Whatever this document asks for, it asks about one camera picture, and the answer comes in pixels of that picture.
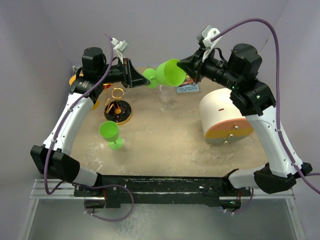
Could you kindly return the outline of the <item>orange wine glass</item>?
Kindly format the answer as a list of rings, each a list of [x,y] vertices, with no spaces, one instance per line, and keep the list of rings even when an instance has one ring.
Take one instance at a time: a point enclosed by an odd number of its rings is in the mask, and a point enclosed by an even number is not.
[[[71,86],[72,83],[73,83],[75,80],[76,80],[76,75],[73,75],[73,76],[69,79],[69,82],[68,82],[69,85]],[[92,107],[91,110],[93,111],[93,110],[97,109],[99,105],[100,105],[100,101],[97,100],[97,101],[95,102],[95,104],[93,105],[93,107]]]

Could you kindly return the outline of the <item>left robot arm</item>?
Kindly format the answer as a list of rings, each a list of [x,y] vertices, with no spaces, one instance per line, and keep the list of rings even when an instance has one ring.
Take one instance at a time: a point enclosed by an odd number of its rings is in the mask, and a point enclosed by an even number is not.
[[[42,145],[31,148],[30,155],[42,175],[85,185],[91,196],[98,196],[103,191],[98,173],[82,167],[70,156],[80,126],[104,84],[121,83],[125,88],[136,88],[149,85],[150,81],[136,71],[129,58],[109,66],[99,47],[85,49],[81,59],[82,67],[76,73],[58,122]]]

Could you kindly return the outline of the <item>white round drawer box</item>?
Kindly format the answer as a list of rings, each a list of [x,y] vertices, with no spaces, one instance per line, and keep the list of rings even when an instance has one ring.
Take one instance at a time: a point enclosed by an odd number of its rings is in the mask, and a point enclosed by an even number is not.
[[[230,144],[248,137],[254,129],[230,100],[231,90],[206,94],[199,103],[204,139],[209,144]]]

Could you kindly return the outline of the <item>gold wine glass rack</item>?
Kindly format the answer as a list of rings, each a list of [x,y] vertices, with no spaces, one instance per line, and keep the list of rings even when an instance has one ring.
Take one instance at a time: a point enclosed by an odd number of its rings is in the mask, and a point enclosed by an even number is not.
[[[126,88],[118,86],[118,84],[104,83],[103,89],[105,119],[115,122],[117,125],[124,125],[133,114],[131,105],[124,100]]]

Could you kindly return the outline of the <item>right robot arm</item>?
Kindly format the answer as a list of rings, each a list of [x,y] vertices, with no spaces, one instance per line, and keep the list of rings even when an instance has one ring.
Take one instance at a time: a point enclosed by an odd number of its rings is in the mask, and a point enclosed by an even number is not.
[[[287,191],[296,184],[299,174],[306,176],[312,171],[310,163],[302,162],[296,155],[290,160],[277,131],[276,100],[269,86],[257,79],[262,58],[252,45],[240,43],[233,47],[228,61],[217,60],[212,55],[202,59],[204,49],[176,64],[196,82],[203,77],[226,87],[231,91],[230,100],[241,115],[251,124],[267,155],[268,163],[263,167],[234,170],[222,183],[222,190],[228,196],[235,195],[240,188],[256,187],[267,194]]]

